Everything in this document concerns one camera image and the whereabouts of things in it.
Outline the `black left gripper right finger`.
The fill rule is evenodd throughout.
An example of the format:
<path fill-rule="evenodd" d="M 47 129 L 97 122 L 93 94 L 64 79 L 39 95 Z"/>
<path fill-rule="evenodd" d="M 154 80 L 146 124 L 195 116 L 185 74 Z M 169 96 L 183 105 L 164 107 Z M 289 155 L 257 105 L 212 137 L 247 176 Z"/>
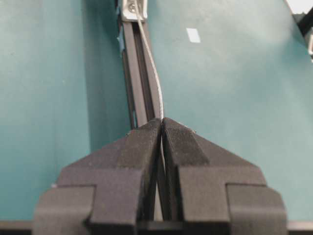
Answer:
<path fill-rule="evenodd" d="M 286 235 L 281 195 L 261 169 L 164 118 L 162 144 L 170 218 L 189 235 Z"/>

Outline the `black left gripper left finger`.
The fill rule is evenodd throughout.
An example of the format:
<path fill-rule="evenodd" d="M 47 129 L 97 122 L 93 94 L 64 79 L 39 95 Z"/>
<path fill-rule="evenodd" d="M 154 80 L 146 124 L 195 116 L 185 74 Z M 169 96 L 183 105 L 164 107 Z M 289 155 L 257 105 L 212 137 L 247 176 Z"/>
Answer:
<path fill-rule="evenodd" d="M 135 235 L 153 217 L 160 139 L 155 118 L 65 166 L 37 203 L 33 234 Z"/>

